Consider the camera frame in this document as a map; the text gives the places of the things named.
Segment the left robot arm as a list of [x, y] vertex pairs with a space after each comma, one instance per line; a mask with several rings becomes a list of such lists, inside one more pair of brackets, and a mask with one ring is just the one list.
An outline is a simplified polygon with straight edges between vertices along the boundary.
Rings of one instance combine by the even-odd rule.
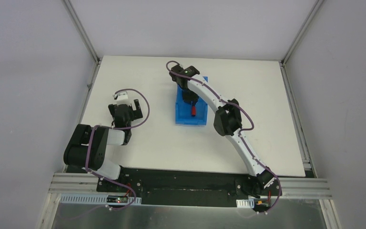
[[78, 124], [64, 151], [63, 161], [68, 166], [88, 169], [100, 176], [117, 180], [122, 166], [106, 157], [107, 148], [125, 146], [132, 136], [132, 122], [143, 118], [138, 99], [133, 104], [129, 100], [108, 105], [115, 130], [99, 126], [96, 129], [90, 125]]

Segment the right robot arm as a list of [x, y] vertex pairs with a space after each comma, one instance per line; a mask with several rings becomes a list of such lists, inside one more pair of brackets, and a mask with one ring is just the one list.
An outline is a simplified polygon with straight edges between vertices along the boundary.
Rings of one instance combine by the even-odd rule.
[[166, 69], [182, 90], [196, 94], [214, 112], [214, 129], [231, 142], [250, 175], [250, 184], [241, 185], [242, 191], [260, 198], [262, 192], [277, 179], [277, 175], [257, 155], [244, 134], [244, 131], [254, 128], [250, 116], [236, 99], [226, 99], [213, 89], [195, 67], [189, 66], [184, 69], [178, 62], [169, 61]]

